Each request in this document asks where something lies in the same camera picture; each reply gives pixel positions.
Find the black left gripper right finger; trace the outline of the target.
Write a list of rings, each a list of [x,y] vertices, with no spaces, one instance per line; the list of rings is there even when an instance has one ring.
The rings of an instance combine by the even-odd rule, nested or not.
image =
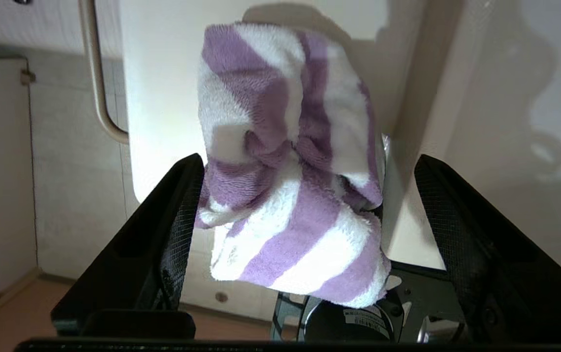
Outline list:
[[[474,339],[561,344],[561,266],[446,163],[422,154],[414,177]]]

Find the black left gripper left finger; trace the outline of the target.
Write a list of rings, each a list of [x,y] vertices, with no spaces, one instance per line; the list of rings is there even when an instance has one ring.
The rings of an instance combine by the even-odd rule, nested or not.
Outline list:
[[[169,169],[53,308],[59,336],[194,337],[179,303],[203,178],[198,154]]]

